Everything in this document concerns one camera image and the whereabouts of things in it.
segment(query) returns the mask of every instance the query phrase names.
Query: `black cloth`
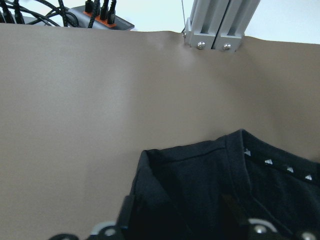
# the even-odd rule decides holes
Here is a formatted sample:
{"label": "black cloth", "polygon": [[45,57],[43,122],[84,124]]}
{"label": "black cloth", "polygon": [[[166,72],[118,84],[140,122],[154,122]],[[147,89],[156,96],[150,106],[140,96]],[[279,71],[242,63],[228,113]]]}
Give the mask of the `black cloth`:
{"label": "black cloth", "polygon": [[142,152],[131,194],[135,239],[224,239],[220,194],[284,236],[320,229],[320,164],[241,129],[214,141]]}

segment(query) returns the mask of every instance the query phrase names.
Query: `power strip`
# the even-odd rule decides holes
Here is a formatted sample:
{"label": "power strip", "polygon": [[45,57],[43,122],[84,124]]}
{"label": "power strip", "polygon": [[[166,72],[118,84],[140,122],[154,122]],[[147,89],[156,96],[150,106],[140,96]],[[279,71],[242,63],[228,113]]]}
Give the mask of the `power strip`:
{"label": "power strip", "polygon": [[[73,13],[79,21],[80,28],[87,28],[92,16],[91,13],[85,12],[85,6],[77,6],[69,9],[70,13]],[[135,27],[132,23],[122,19],[121,17],[115,16],[114,24],[109,25],[106,20],[100,20],[97,16],[93,23],[93,29],[111,29],[111,30],[131,30]]]}

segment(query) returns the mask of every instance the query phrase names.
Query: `orange strip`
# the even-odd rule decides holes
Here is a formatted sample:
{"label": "orange strip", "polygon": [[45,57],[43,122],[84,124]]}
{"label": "orange strip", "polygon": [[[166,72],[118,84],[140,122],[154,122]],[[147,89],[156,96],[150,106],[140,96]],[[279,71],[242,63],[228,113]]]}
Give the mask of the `orange strip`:
{"label": "orange strip", "polygon": [[[91,18],[91,16],[92,16],[92,13],[87,13],[87,12],[85,12],[85,11],[83,11],[83,13],[85,14],[85,15],[87,15],[88,17],[90,17]],[[113,27],[115,27],[115,26],[117,26],[117,24],[108,24],[108,20],[103,20],[103,21],[101,21],[100,20],[100,16],[96,16],[95,17],[95,20],[96,21],[98,21],[99,23],[102,23],[103,25],[106,25],[108,28],[113,28]]]}

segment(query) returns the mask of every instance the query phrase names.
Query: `screw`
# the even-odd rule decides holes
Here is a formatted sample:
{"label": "screw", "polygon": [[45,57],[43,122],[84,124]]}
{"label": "screw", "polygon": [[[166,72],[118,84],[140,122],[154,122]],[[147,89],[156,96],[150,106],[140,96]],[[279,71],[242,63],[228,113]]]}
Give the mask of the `screw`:
{"label": "screw", "polygon": [[267,232],[266,227],[263,225],[256,225],[254,227],[254,230],[257,234],[265,234]]}
{"label": "screw", "polygon": [[200,41],[198,42],[196,48],[201,50],[201,49],[204,49],[205,46],[206,46],[206,43],[204,41]]}
{"label": "screw", "polygon": [[303,238],[303,240],[317,240],[315,235],[307,231],[302,233],[301,237]]}
{"label": "screw", "polygon": [[109,228],[107,229],[104,234],[108,237],[112,236],[112,235],[115,235],[116,234],[116,230],[114,230],[113,228]]}
{"label": "screw", "polygon": [[223,50],[227,51],[231,49],[231,44],[230,43],[226,43],[225,45],[223,45]]}

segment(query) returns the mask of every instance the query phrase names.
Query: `silver screw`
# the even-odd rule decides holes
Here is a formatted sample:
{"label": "silver screw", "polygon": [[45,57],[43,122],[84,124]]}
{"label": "silver screw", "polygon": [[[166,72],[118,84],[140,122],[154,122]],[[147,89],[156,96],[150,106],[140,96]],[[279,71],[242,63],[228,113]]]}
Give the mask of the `silver screw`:
{"label": "silver screw", "polygon": [[223,50],[227,51],[231,49],[231,44],[230,43],[226,43],[225,45],[223,45]]}
{"label": "silver screw", "polygon": [[265,234],[267,232],[267,228],[263,225],[256,225],[254,230],[257,234]]}
{"label": "silver screw", "polygon": [[315,235],[313,235],[311,232],[307,232],[307,231],[302,233],[301,237],[304,240],[317,240]]}
{"label": "silver screw", "polygon": [[105,234],[106,236],[110,237],[110,236],[116,234],[116,230],[114,230],[113,228],[109,228],[108,230],[105,231],[104,234]]}
{"label": "silver screw", "polygon": [[201,49],[204,49],[205,46],[206,46],[206,43],[204,41],[200,41],[198,42],[196,48],[201,50]]}

